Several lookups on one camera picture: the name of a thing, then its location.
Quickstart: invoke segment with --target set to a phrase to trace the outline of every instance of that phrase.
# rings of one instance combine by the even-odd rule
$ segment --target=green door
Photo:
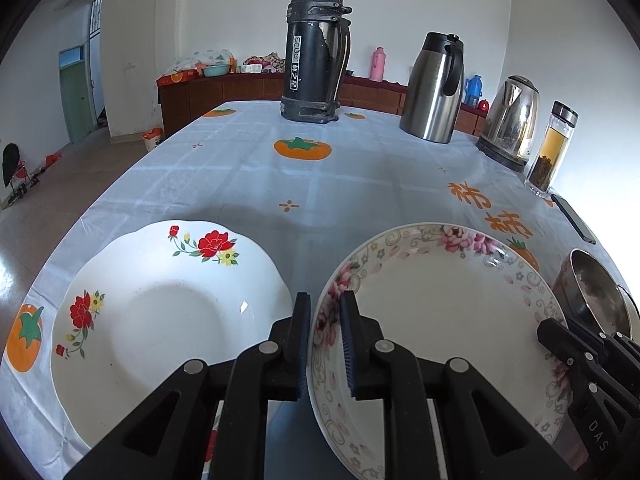
[[[71,142],[78,142],[95,129],[89,106],[89,89],[86,83],[84,61],[78,61],[60,69],[60,93],[69,139]]]

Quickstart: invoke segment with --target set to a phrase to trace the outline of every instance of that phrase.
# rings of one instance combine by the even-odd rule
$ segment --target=tablecloth
[[[449,144],[433,144],[400,130],[397,116],[357,108],[341,108],[331,124],[294,123],[279,106],[228,103],[170,137],[80,217],[40,271],[25,303],[44,307],[42,346],[24,373],[4,354],[0,411],[44,479],[59,480],[87,451],[51,381],[56,311],[92,256],[152,222],[225,225],[258,243],[292,295],[307,291],[312,302],[352,249],[391,227],[426,221],[484,231],[539,266],[550,283],[575,247],[623,283],[600,244],[583,242],[557,206],[480,153],[473,137],[455,132]],[[564,440],[575,444],[575,436]],[[350,477],[322,439],[308,400],[285,403],[268,429],[266,477],[301,474]]]

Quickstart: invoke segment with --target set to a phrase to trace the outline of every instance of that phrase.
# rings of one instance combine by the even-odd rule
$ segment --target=smartphone
[[[574,208],[571,207],[569,203],[559,195],[551,194],[551,200],[558,204],[560,211],[562,211],[564,213],[564,216],[566,216],[569,222],[571,222],[571,225],[574,226],[574,229],[577,231],[580,237],[585,242],[595,245],[596,237],[578,216],[578,213],[574,211]]]

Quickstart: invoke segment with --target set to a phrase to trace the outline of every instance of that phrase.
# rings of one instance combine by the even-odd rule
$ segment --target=cardboard box
[[[184,83],[200,77],[196,69],[181,70],[175,74],[163,75],[156,80],[158,86],[171,85],[173,83]]]

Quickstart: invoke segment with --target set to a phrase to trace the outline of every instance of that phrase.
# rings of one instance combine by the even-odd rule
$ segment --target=pink flower pattern
[[[335,325],[339,318],[338,302],[340,301],[340,295],[349,288],[352,268],[351,262],[347,262],[342,266],[338,275],[329,285],[328,295],[322,301],[314,329],[314,344],[320,348],[331,347],[335,343]]]
[[[440,243],[449,253],[473,249],[477,254],[494,254],[498,249],[498,242],[474,231],[467,231],[462,227],[452,225],[442,226]]]
[[[482,233],[476,233],[474,237],[474,251],[480,254],[494,254],[498,249],[498,243],[483,235]]]
[[[444,248],[450,253],[455,253],[458,250],[464,251],[474,243],[474,237],[471,233],[465,231],[462,227],[451,225],[443,226],[440,240],[444,244]]]
[[[433,235],[435,236],[434,238],[431,238],[431,240],[433,241],[437,240],[438,246],[444,247],[444,250],[446,250],[449,253],[460,253],[460,256],[463,258],[467,256],[467,254],[465,253],[471,253],[471,252],[472,254],[475,253],[476,255],[491,256],[496,251],[498,251],[501,247],[500,242],[497,242],[496,240],[482,233],[478,233],[474,230],[468,230],[466,228],[462,228],[458,226],[442,225],[440,227],[440,232],[438,231],[433,232]],[[362,257],[362,264],[367,268],[366,263],[369,257],[369,248],[372,251],[374,251],[373,254],[376,254],[375,251],[378,251],[378,258],[380,258],[381,261],[367,268],[370,274],[375,274],[379,272],[382,269],[383,262],[385,262],[386,259],[390,259],[393,257],[408,258],[408,257],[412,257],[412,254],[414,254],[414,251],[401,252],[402,249],[400,245],[388,244],[387,248],[382,248],[378,250],[378,246],[383,245],[381,241],[382,239],[379,239],[371,243],[367,248],[367,254],[365,254]],[[434,248],[433,246],[424,245],[424,246],[418,247],[415,250],[415,253],[427,254],[431,250],[433,250],[433,248]],[[384,258],[385,249],[387,251],[386,258]],[[524,267],[524,264],[522,264],[521,262],[518,262],[518,268],[523,268],[523,267]],[[339,299],[342,293],[345,290],[348,290],[350,288],[350,277],[353,274],[355,269],[360,269],[358,260],[355,260],[353,263],[347,262],[346,264],[344,264],[340,268],[335,279],[330,283],[327,290],[327,294],[325,298],[322,300],[321,307],[319,309],[318,318],[316,321],[315,330],[314,330],[314,344],[316,346],[319,346],[319,349],[325,349],[335,344],[336,327],[337,327],[337,322],[339,320],[339,314],[338,314]],[[511,283],[511,284],[514,283],[514,278],[512,278],[511,276],[505,275],[505,279],[507,280],[508,283]],[[529,297],[527,297],[527,295],[532,292],[532,289],[528,286],[522,286],[521,288],[526,293],[523,295],[524,303],[527,306],[530,306],[531,300]],[[543,316],[539,312],[535,312],[534,318],[537,322],[540,322],[543,319]],[[323,352],[322,358],[331,359],[330,355],[331,354],[329,353]],[[560,390],[559,397],[556,399],[556,402],[559,402],[565,399],[566,396],[571,391],[567,371],[568,369],[562,363],[557,364],[552,369],[552,375],[553,375],[555,384]],[[325,380],[328,381],[328,386],[333,391],[336,391],[336,387],[337,387],[336,377],[332,370],[329,370],[329,373]],[[319,391],[318,386],[319,386],[318,384],[314,383],[316,394],[318,394],[318,391]],[[340,398],[340,395],[338,394],[336,397],[334,397],[333,402],[331,402],[332,404],[331,410],[333,412],[331,414],[332,422],[335,423],[337,429],[342,433],[343,436],[348,437],[350,436],[351,421],[348,418],[348,414],[346,413],[345,407],[339,402],[339,400],[341,400],[341,398]],[[564,420],[563,417],[556,417],[556,420],[553,421],[553,424],[555,424],[556,426],[559,426],[563,420]],[[536,418],[534,425],[536,427],[539,427],[542,424],[542,422],[544,422],[544,417],[543,415],[540,415],[539,417]],[[544,425],[541,426],[541,429],[539,431],[541,431],[542,433],[545,433],[547,432],[549,427],[551,427],[551,423],[547,421]],[[368,460],[374,460],[376,458],[372,450],[370,450],[368,447],[364,446],[363,444],[360,444],[358,446],[358,444],[354,444],[353,442],[349,442],[349,441],[347,441],[347,444],[349,444],[351,457],[348,457],[348,456],[345,456],[345,457],[350,462],[351,468],[355,471],[359,470],[362,467],[362,464],[360,462],[361,459],[367,458]],[[382,474],[384,474],[384,468],[382,466],[378,466],[378,469],[382,472]]]
[[[569,369],[564,365],[564,363],[558,363],[558,366],[553,370],[553,375],[556,378],[556,385],[565,393],[569,393],[571,391],[568,371]]]

